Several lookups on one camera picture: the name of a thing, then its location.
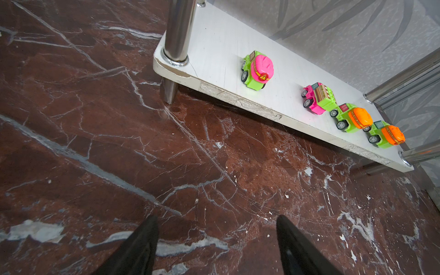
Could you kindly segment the orange green toy truck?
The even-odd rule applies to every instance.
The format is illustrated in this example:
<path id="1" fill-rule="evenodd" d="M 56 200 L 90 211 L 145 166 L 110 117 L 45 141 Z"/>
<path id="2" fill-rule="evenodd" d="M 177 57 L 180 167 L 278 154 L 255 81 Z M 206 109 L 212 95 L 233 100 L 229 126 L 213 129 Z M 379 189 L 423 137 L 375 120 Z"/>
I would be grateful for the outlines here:
<path id="1" fill-rule="evenodd" d="M 337 128 L 347 133 L 357 132 L 360 129 L 369 132 L 373 124 L 372 117 L 366 109 L 350 103 L 337 106 L 330 111 L 330 116 L 338 120 Z"/>
<path id="2" fill-rule="evenodd" d="M 373 122 L 371 126 L 367 126 L 363 131 L 368 133 L 369 143 L 382 149 L 397 146 L 406 141 L 403 132 L 398 127 L 383 120 Z"/>

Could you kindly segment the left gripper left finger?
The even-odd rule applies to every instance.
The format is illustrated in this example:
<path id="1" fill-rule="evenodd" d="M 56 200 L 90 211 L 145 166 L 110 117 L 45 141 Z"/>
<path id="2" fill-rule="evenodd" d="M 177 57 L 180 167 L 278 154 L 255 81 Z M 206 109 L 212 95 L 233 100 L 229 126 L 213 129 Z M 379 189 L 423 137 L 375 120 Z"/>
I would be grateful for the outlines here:
<path id="1" fill-rule="evenodd" d="M 159 239 L 157 217 L 151 215 L 94 272 L 94 275 L 151 275 Z"/>

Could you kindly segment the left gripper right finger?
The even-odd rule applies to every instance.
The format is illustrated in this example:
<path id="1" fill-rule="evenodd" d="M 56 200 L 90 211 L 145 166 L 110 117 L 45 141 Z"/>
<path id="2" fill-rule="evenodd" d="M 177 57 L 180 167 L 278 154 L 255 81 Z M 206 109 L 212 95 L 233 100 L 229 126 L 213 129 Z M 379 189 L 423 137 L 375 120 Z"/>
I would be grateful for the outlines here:
<path id="1" fill-rule="evenodd" d="M 276 220 L 281 263 L 286 275 L 340 275 L 302 232 L 284 215 Z"/>

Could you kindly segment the pink green toy truck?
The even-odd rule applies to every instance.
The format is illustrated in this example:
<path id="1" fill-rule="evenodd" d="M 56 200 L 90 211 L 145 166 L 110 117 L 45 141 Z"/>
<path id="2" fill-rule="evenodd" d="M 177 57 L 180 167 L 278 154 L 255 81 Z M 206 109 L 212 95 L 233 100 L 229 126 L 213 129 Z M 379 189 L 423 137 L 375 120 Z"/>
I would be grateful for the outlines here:
<path id="1" fill-rule="evenodd" d="M 256 50 L 244 58 L 241 70 L 241 81 L 255 91 L 263 89 L 275 72 L 273 61 Z"/>
<path id="2" fill-rule="evenodd" d="M 304 87 L 301 97 L 304 99 L 303 107 L 317 115 L 330 112 L 338 106 L 332 89 L 320 82 Z"/>

